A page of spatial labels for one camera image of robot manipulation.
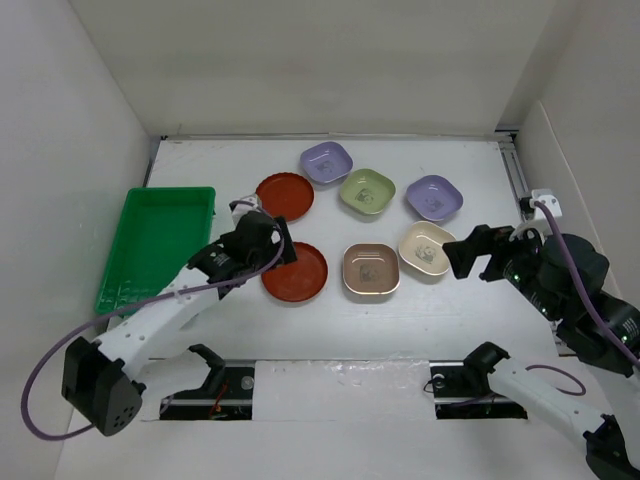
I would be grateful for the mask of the red round plate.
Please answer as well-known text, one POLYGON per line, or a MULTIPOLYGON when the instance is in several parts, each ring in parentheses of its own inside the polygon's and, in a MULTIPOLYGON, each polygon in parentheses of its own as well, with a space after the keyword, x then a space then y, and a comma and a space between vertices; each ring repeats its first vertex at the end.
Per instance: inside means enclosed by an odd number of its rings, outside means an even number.
POLYGON ((280 172, 266 177, 256 188, 262 207, 273 217, 287 222, 303 217, 314 202, 314 189, 303 176, 280 172))
POLYGON ((297 260, 261 276, 266 291, 274 298, 289 302, 305 302, 316 296, 328 278, 325 257, 314 246, 294 243, 297 260))

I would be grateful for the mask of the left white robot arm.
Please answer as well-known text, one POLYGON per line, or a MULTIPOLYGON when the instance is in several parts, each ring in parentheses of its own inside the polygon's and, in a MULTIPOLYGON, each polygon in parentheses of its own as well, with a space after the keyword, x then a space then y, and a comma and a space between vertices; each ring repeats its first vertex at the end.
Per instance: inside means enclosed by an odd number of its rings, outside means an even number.
POLYGON ((97 339, 77 338, 66 348, 63 398, 101 434, 119 433, 142 407, 146 386, 138 376, 158 349, 231 290, 296 259, 284 217, 247 211, 233 231, 195 253, 160 295, 97 339))

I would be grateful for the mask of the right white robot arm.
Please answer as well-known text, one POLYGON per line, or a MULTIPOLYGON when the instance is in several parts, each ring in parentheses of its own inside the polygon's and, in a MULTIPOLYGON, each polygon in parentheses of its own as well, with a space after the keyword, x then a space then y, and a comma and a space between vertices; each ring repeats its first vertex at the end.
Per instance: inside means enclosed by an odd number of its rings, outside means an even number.
POLYGON ((456 278, 481 256, 480 278, 508 281, 558 338, 589 366, 611 407, 599 412, 558 391, 506 350, 485 342, 462 364, 462 381, 476 394, 497 394, 543 420, 583 451, 599 479, 639 476, 639 310, 603 289, 606 257, 585 239, 555 230, 479 225, 464 240, 444 244, 456 278))

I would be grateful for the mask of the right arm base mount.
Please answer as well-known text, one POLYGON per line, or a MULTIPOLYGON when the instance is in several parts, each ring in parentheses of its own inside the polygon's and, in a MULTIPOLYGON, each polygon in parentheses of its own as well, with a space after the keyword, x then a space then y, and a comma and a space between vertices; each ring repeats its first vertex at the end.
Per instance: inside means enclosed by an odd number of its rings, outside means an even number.
POLYGON ((477 383, 462 361, 430 361, 429 370, 423 392, 432 397, 437 420, 528 418, 523 407, 477 383))

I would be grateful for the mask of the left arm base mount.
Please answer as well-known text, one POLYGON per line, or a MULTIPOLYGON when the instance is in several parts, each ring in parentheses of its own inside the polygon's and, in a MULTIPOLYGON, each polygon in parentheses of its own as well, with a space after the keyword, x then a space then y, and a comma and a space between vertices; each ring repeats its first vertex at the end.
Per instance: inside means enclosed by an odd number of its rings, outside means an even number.
POLYGON ((188 351, 204 361, 207 375, 196 387, 163 399, 159 419, 251 420, 256 362, 227 362, 203 344, 192 345, 188 351))

